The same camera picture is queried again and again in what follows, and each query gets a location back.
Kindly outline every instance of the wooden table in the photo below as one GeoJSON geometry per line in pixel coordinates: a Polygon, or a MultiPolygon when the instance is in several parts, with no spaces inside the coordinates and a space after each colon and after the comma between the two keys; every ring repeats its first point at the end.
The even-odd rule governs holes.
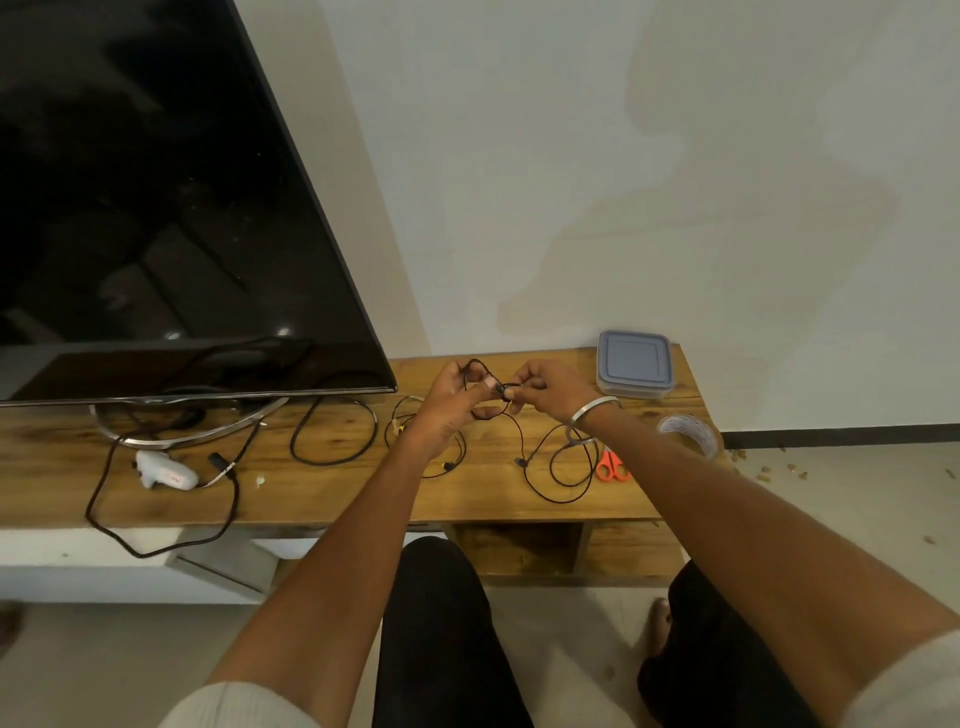
{"type": "MultiPolygon", "coordinates": [[[[481,358],[506,381],[526,359],[545,355],[567,362],[594,381],[594,349],[488,354],[481,358]]],[[[236,522],[262,527],[323,526],[336,519],[383,457],[386,446],[382,430],[390,427],[396,402],[403,395],[424,394],[446,359],[391,362],[399,393],[364,397],[379,417],[381,432],[367,453],[345,465],[311,468],[290,457],[290,435],[306,409],[305,402],[288,404],[269,416],[268,426],[238,468],[242,490],[236,522]],[[260,485],[258,477],[263,480],[260,485]]],[[[653,424],[665,415],[680,413],[709,421],[678,346],[674,346],[674,367],[677,387],[668,397],[659,401],[624,400],[626,408],[653,424]]],[[[416,407],[415,401],[408,401],[399,411],[414,412],[416,407]]],[[[517,420],[523,428],[528,456],[555,424],[531,408],[517,420]]],[[[298,453],[315,459],[346,456],[366,442],[370,428],[371,418],[362,408],[325,402],[300,436],[298,453]]],[[[176,450],[175,455],[206,478],[213,474],[206,456],[216,449],[230,458],[246,437],[247,431],[237,432],[214,443],[176,450]]],[[[520,456],[519,435],[508,418],[475,423],[466,430],[466,437],[468,455],[463,464],[443,477],[423,480],[412,523],[442,527],[456,538],[484,575],[583,576],[611,575],[614,571],[638,576],[652,574],[636,574],[637,570],[675,572],[679,568],[676,558],[669,559],[668,566],[654,567],[642,566],[630,557],[631,549],[636,556],[648,542],[657,548],[669,546],[671,553],[679,554],[676,541],[660,524],[656,509],[633,480],[604,483],[594,478],[587,494],[576,502],[550,503],[524,482],[515,462],[520,456]],[[601,558],[605,550],[609,553],[601,558]],[[630,563],[617,565],[618,560],[630,563]]],[[[547,472],[549,455],[563,442],[560,429],[529,468],[531,480],[555,499],[569,498],[582,490],[557,485],[547,472]]],[[[84,508],[104,467],[107,450],[107,440],[93,427],[85,408],[0,410],[0,527],[83,526],[84,508]]],[[[451,446],[427,473],[440,472],[441,463],[454,459],[456,452],[451,446]]],[[[132,472],[132,459],[131,450],[118,449],[97,505],[101,522],[110,526],[184,526],[223,521],[230,500],[226,481],[204,491],[148,491],[132,472]]],[[[557,473],[564,479],[578,480],[587,473],[587,467],[583,451],[571,449],[558,459],[557,473]]]]}

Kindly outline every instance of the white game controller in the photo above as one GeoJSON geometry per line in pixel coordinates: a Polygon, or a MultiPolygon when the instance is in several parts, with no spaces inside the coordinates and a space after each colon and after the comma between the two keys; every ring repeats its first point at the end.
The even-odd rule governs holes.
{"type": "Polygon", "coordinates": [[[171,460],[166,452],[156,450],[138,450],[136,469],[140,472],[140,482],[145,488],[153,488],[156,483],[160,483],[179,491],[189,491],[196,488],[200,481],[197,474],[183,463],[171,460]]]}

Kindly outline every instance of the person's right hand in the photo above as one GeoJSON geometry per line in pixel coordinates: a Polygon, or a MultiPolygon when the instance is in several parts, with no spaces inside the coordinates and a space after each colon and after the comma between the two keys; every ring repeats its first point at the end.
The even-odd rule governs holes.
{"type": "Polygon", "coordinates": [[[533,404],[539,412],[561,423],[569,423],[577,410],[599,395],[572,367],[556,359],[531,359],[514,374],[504,397],[512,401],[510,411],[517,414],[524,404],[533,404]]]}

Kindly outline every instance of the television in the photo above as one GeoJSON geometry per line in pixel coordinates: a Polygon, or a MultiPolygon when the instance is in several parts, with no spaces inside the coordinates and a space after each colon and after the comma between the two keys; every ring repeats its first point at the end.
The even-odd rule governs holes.
{"type": "Polygon", "coordinates": [[[0,0],[0,405],[394,392],[231,0],[0,0]]]}

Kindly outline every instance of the baseboard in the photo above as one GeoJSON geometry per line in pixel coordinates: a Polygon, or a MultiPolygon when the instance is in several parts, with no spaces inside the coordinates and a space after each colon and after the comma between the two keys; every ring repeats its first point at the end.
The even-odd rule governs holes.
{"type": "Polygon", "coordinates": [[[960,424],[841,427],[838,429],[764,429],[724,432],[726,449],[837,448],[856,445],[960,442],[960,424]]]}

